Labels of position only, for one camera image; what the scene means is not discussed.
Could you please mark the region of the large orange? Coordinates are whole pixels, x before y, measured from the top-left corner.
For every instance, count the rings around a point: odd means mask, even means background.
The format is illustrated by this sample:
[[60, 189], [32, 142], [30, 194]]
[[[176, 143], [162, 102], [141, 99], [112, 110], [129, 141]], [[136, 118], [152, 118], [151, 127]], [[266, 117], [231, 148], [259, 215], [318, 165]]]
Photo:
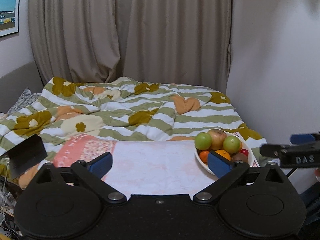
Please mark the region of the large orange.
[[225, 150], [216, 150], [215, 151], [217, 154], [219, 154], [220, 156], [224, 157], [225, 159], [227, 159], [228, 161], [231, 161], [231, 155], [225, 151]]

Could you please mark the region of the red cherry tomato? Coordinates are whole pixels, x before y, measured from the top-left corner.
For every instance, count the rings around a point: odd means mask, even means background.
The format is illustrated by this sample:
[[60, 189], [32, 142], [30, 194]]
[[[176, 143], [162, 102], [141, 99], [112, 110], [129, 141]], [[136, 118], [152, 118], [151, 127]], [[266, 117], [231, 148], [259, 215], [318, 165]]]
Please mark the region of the red cherry tomato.
[[240, 152], [241, 154], [245, 155], [245, 156], [248, 158], [248, 156], [249, 156], [249, 151], [248, 151], [247, 149], [243, 148], [243, 149], [241, 149], [239, 152]]

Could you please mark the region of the green apple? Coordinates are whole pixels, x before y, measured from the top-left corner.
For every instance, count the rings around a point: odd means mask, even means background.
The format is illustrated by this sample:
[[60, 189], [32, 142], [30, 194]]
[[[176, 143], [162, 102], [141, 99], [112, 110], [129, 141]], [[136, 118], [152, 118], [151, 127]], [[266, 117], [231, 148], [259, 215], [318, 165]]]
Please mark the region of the green apple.
[[208, 133], [200, 132], [195, 137], [195, 147], [200, 150], [208, 150], [212, 144], [212, 137]]
[[238, 137], [231, 135], [225, 138], [222, 146], [229, 154], [235, 154], [242, 149], [242, 142]]

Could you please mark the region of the small orange mandarin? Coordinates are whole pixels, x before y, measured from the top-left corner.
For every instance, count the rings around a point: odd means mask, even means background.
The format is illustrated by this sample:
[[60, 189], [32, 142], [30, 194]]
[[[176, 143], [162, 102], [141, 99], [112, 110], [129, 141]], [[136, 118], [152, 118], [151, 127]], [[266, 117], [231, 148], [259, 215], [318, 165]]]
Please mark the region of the small orange mandarin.
[[204, 163], [204, 164], [207, 164], [208, 163], [208, 155], [210, 154], [210, 152], [208, 150], [205, 150], [205, 151], [201, 151], [199, 153], [199, 158], [201, 159], [201, 161]]

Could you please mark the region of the brown kiwi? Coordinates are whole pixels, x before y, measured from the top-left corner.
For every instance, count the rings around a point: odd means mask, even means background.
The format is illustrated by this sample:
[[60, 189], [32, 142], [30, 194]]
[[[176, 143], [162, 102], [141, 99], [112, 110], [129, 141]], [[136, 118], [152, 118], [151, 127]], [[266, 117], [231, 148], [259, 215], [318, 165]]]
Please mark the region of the brown kiwi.
[[231, 157], [231, 162], [234, 163], [236, 161], [243, 161], [244, 163], [247, 163], [247, 164], [249, 163], [248, 157], [246, 155], [244, 155], [243, 153], [240, 153], [240, 152], [232, 155], [232, 157]]

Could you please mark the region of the reddish yellow apple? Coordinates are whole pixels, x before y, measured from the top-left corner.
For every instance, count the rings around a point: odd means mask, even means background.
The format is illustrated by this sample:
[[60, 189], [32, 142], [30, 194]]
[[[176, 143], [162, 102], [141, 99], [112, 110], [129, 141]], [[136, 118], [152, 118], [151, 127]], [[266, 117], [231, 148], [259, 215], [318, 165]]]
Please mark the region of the reddish yellow apple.
[[220, 129], [211, 129], [208, 131], [212, 142], [210, 149], [211, 150], [221, 150], [223, 148], [223, 142], [227, 138], [227, 134]]

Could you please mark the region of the pink floral towel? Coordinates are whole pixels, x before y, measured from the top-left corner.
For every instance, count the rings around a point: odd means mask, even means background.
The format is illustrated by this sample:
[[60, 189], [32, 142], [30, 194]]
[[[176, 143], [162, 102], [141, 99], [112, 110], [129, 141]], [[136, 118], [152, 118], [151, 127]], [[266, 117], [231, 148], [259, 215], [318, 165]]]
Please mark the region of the pink floral towel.
[[58, 146], [52, 160], [56, 167], [77, 160], [91, 161], [105, 152], [113, 157], [102, 180], [130, 197], [132, 194], [166, 195], [199, 192], [217, 180], [196, 159], [192, 140], [114, 141], [77, 135]]

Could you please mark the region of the black flat card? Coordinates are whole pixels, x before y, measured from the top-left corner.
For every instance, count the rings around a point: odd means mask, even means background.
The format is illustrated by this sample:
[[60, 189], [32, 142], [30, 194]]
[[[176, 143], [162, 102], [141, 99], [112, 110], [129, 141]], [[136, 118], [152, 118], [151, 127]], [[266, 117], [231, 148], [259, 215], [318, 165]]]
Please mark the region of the black flat card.
[[32, 135], [8, 152], [11, 179], [16, 179], [47, 157], [43, 141], [39, 135]]

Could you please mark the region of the green striped floral duvet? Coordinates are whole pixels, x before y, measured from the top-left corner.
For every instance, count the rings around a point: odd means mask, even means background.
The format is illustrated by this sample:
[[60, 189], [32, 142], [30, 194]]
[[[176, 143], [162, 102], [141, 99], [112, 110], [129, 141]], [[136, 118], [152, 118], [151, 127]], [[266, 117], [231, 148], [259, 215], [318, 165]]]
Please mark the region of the green striped floral duvet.
[[112, 83], [73, 83], [52, 78], [37, 99], [1, 118], [1, 176], [25, 188], [35, 168], [14, 179], [8, 150], [39, 135], [46, 159], [59, 163], [59, 153], [80, 134], [117, 141], [193, 139], [213, 128], [244, 139], [258, 164], [266, 158], [266, 141], [247, 127], [223, 93], [202, 86], [138, 82], [120, 77]]

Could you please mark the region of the grey patterned pillow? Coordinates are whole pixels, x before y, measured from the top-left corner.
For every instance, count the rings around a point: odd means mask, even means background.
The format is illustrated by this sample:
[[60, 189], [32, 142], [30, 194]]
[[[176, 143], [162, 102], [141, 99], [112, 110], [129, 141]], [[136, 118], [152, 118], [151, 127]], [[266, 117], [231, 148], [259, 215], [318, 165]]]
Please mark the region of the grey patterned pillow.
[[25, 88], [22, 94], [19, 96], [18, 100], [15, 102], [15, 104], [8, 110], [7, 115], [12, 115], [20, 109], [23, 109], [31, 105], [39, 98], [40, 95], [40, 93], [31, 92], [31, 90], [28, 87]]

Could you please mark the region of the grey sofa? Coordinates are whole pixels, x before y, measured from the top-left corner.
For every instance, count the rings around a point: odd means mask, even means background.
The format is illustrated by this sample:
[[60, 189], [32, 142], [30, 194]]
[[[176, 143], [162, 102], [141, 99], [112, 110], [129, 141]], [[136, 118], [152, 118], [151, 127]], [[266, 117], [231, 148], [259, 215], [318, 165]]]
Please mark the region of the grey sofa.
[[40, 93], [44, 88], [36, 63], [30, 62], [1, 77], [1, 112], [7, 113], [25, 88]]

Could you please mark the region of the beige curtain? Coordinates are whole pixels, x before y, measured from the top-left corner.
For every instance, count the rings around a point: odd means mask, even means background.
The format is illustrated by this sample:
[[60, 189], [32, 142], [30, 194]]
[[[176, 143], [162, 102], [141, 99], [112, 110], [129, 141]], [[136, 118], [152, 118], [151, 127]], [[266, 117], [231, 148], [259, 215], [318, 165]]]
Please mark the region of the beige curtain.
[[232, 0], [29, 0], [28, 17], [44, 82], [127, 76], [226, 91]]

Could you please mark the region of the framed wall picture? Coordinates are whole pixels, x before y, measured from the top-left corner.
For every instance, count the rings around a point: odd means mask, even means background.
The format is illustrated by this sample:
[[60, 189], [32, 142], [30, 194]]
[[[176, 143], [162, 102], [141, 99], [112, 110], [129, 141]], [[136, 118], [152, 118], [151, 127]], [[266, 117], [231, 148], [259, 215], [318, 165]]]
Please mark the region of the framed wall picture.
[[0, 37], [19, 32], [20, 0], [0, 0]]

